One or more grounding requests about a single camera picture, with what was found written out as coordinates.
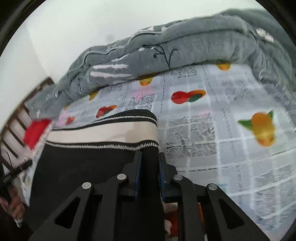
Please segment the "person's left hand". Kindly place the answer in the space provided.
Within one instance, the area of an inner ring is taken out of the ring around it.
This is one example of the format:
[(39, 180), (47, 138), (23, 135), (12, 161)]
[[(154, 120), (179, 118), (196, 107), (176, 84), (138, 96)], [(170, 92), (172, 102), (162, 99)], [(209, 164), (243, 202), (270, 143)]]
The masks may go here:
[(1, 196), (1, 206), (14, 219), (16, 226), (21, 228), (26, 210), (15, 186), (8, 188), (8, 197), (10, 201)]

